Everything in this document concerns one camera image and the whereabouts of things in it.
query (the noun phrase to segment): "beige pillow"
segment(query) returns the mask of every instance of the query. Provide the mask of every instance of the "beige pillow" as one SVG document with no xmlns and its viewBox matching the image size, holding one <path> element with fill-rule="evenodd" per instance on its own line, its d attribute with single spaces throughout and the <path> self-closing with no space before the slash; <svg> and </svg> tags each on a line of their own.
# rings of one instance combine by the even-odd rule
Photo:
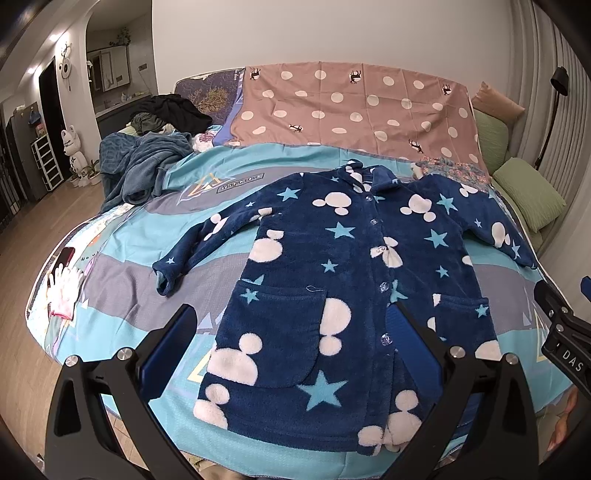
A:
<svg viewBox="0 0 591 480">
<path fill-rule="evenodd" d="M 511 126 L 525 112 L 525 108 L 485 82 L 482 82 L 480 90 L 472 99 L 472 105 L 476 110 L 498 118 L 508 126 Z"/>
</svg>

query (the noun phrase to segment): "white shelf unit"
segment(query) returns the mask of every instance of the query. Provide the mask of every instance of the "white shelf unit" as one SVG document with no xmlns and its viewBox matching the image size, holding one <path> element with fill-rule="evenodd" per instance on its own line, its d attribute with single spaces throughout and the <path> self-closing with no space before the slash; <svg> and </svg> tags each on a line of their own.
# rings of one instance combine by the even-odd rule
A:
<svg viewBox="0 0 591 480">
<path fill-rule="evenodd" d="M 31 144 L 33 157 L 37 163 L 37 168 L 41 170 L 41 178 L 48 192 L 54 190 L 64 181 L 60 167 L 57 165 L 56 156 L 49 142 L 49 137 L 43 135 Z"/>
</svg>

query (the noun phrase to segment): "white glove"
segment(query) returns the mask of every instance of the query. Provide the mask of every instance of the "white glove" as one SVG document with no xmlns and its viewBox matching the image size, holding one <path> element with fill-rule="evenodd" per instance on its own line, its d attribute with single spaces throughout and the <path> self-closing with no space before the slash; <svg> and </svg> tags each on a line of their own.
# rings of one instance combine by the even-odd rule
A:
<svg viewBox="0 0 591 480">
<path fill-rule="evenodd" d="M 84 280 L 84 273 L 76 267 L 59 265 L 55 275 L 49 275 L 49 290 L 47 300 L 51 306 L 51 314 L 72 320 L 74 304 L 78 299 L 80 286 Z"/>
</svg>

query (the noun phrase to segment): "pajama pocket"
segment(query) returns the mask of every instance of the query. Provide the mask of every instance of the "pajama pocket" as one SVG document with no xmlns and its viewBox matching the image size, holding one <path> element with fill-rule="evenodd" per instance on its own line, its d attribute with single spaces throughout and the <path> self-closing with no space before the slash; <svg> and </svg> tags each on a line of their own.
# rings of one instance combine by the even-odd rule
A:
<svg viewBox="0 0 591 480">
<path fill-rule="evenodd" d="M 479 358 L 501 358 L 487 298 L 435 294 L 433 303 L 435 317 L 428 325 L 448 345 L 459 345 Z"/>
<path fill-rule="evenodd" d="M 208 373 L 245 385 L 292 387 L 319 354 L 326 292 L 239 280 L 216 335 Z"/>
</svg>

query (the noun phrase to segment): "floor lamp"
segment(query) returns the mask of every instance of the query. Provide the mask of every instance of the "floor lamp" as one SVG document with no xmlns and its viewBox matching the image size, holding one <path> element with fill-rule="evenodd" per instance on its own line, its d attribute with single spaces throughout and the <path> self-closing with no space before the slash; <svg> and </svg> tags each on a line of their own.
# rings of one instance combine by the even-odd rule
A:
<svg viewBox="0 0 591 480">
<path fill-rule="evenodd" d="M 554 87 L 554 90 L 556 90 L 554 92 L 554 106 L 552 108 L 552 117 L 550 118 L 550 128 L 548 129 L 548 135 L 546 136 L 546 140 L 544 142 L 544 146 L 542 147 L 542 151 L 540 152 L 540 156 L 534 164 L 536 170 L 540 169 L 542 158 L 544 157 L 546 147 L 548 147 L 548 142 L 550 141 L 552 127 L 554 126 L 554 120 L 556 120 L 556 112 L 558 111 L 558 99 L 560 98 L 560 95 L 569 95 L 569 74 L 566 72 L 566 69 L 564 67 L 556 68 L 556 70 L 554 71 L 554 75 L 552 75 L 552 78 L 550 79 L 550 83 L 552 84 L 552 87 Z"/>
</svg>

